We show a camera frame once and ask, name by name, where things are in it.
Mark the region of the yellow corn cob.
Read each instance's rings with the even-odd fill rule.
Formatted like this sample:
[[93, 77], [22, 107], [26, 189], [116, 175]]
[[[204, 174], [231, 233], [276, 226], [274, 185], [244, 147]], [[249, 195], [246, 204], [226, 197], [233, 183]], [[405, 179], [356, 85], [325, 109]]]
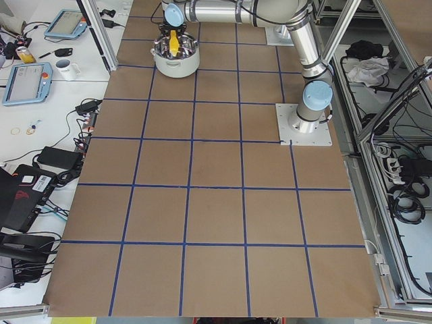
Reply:
[[179, 51], [179, 41], [177, 37], [177, 32], [175, 30], [170, 31], [169, 36], [169, 52], [170, 55], [176, 57]]

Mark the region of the white cooking pot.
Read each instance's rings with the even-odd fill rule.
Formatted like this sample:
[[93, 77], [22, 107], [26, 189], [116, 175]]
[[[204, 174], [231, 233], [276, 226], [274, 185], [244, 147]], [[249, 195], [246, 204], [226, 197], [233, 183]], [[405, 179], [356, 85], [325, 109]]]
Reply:
[[184, 78], [193, 74], [200, 65], [198, 41], [190, 34], [178, 37], [177, 55], [169, 50], [169, 36], [160, 35], [155, 41], [151, 54], [157, 69], [170, 78]]

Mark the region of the far blue teach pendant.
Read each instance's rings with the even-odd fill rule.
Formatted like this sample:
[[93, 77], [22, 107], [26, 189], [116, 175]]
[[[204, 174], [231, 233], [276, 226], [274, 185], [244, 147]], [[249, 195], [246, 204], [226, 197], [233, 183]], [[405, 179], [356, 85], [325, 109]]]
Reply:
[[75, 39], [87, 28], [87, 23], [79, 10], [63, 9], [45, 30], [48, 38]]

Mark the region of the blue teach pendant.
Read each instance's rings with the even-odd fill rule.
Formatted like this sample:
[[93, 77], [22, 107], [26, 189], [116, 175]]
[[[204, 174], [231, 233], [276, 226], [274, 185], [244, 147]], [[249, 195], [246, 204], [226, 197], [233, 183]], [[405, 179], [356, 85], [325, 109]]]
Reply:
[[75, 39], [87, 28], [87, 23], [79, 10], [63, 9], [45, 30], [48, 38]]
[[43, 102], [50, 91], [53, 68], [48, 62], [23, 63], [12, 67], [5, 87], [5, 106]]

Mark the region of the white mug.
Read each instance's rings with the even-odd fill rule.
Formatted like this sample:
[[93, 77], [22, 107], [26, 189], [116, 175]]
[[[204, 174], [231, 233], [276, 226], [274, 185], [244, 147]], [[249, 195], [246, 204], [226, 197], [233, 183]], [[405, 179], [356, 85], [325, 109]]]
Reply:
[[55, 67], [66, 81], [74, 81], [81, 74], [78, 64], [70, 61], [69, 59], [58, 60], [55, 63]]

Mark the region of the yellow drink can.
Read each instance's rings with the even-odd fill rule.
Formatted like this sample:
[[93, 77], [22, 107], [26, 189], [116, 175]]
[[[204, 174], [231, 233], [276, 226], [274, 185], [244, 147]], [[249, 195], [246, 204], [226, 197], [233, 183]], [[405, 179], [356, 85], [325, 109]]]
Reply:
[[23, 63], [36, 63], [36, 59], [27, 47], [18, 47], [16, 49], [16, 54]]

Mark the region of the near blue teach pendant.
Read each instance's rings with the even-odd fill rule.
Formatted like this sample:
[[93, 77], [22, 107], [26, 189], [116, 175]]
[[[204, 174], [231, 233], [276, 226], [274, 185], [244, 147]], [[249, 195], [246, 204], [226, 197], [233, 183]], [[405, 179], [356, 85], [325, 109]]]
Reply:
[[5, 106], [43, 102], [50, 91], [53, 68], [48, 62], [23, 63], [12, 67], [5, 87]]

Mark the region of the black power brick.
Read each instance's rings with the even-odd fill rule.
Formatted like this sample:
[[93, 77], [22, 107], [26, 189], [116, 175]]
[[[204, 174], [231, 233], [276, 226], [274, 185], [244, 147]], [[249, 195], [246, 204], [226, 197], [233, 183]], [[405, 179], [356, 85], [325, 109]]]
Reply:
[[46, 146], [37, 162], [60, 169], [73, 169], [82, 162], [82, 153]]

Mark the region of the brown paper table cover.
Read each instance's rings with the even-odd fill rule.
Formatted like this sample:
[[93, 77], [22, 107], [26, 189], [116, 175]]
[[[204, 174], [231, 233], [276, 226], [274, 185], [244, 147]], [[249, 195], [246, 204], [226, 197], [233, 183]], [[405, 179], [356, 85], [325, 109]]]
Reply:
[[52, 317], [371, 317], [379, 296], [339, 146], [283, 146], [304, 85], [263, 29], [190, 24], [199, 69], [154, 67], [135, 1], [44, 301]]

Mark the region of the black white cloth pile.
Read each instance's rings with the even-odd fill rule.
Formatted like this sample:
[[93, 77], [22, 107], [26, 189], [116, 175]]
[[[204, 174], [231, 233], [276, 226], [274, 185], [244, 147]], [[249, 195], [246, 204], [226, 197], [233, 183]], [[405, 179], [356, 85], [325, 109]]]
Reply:
[[379, 86], [389, 71], [388, 58], [383, 56], [381, 44], [359, 40], [346, 49], [346, 56], [355, 58], [358, 63], [347, 73], [349, 82], [363, 83], [365, 86]]

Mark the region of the black laptop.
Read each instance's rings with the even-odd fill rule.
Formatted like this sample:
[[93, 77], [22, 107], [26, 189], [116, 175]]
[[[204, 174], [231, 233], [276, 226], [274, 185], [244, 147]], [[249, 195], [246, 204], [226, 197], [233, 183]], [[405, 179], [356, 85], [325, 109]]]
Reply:
[[1, 170], [1, 226], [27, 232], [57, 184], [51, 171], [21, 164], [12, 173]]

